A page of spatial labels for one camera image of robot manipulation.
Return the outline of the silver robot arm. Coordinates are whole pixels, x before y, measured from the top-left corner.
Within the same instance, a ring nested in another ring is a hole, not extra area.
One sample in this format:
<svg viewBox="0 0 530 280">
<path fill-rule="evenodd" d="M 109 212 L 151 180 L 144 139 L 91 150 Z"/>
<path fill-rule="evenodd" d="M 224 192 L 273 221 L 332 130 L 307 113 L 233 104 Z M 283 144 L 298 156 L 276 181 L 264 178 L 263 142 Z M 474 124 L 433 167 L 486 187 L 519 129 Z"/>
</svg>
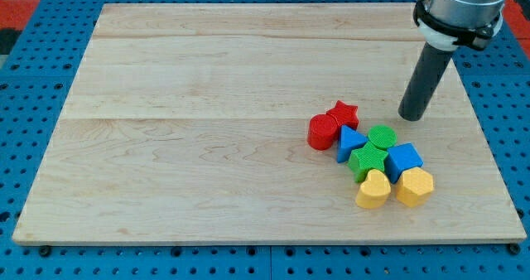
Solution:
<svg viewBox="0 0 530 280">
<path fill-rule="evenodd" d="M 482 51 L 503 25 L 506 0 L 417 0 L 413 20 L 426 43 L 440 51 Z"/>
</svg>

